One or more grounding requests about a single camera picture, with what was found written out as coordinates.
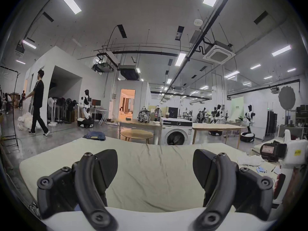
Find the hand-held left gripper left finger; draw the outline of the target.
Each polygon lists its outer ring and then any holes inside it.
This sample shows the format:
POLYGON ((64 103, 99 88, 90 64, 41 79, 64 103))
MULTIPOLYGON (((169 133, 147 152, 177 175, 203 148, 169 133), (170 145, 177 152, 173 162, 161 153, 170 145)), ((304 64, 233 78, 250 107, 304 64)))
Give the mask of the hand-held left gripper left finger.
POLYGON ((71 167, 64 166, 37 180, 37 205, 45 220, 54 214, 81 210, 97 231, 116 231, 118 223, 107 211, 106 190, 118 169, 115 149, 84 153, 71 167))

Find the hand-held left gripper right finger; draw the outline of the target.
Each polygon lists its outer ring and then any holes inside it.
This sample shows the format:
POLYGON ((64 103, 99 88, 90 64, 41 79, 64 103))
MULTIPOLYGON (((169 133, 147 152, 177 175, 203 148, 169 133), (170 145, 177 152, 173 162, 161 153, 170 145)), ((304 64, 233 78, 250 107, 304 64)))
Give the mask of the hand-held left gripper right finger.
POLYGON ((192 223, 194 231, 217 230, 232 206, 236 213, 268 220, 274 195, 270 177, 239 168, 225 152, 216 155, 205 149, 195 150, 193 171, 205 191, 205 210, 192 223))

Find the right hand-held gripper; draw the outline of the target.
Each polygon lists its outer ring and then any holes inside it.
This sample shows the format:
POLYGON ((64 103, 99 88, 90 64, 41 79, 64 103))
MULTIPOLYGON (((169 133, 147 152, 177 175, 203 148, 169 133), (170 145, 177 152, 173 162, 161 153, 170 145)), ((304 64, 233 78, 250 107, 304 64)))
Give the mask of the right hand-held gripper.
POLYGON ((271 141, 263 143, 260 147, 260 154, 265 161, 279 163, 272 170, 276 175, 286 175, 283 187, 277 199, 273 202, 283 202, 290 185, 294 169, 300 169, 307 163, 307 140, 292 140, 289 129, 284 131, 283 141, 271 141))

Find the person's right hand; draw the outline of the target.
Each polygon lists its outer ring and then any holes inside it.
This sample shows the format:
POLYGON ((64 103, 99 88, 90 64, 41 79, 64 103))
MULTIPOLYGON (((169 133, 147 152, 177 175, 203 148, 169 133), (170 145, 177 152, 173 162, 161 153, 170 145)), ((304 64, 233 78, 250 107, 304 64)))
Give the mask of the person's right hand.
POLYGON ((283 187, 284 181, 285 181, 286 175, 283 173, 280 173, 277 175, 275 186, 274 186, 274 197, 273 199, 277 199, 279 196, 279 193, 283 187))

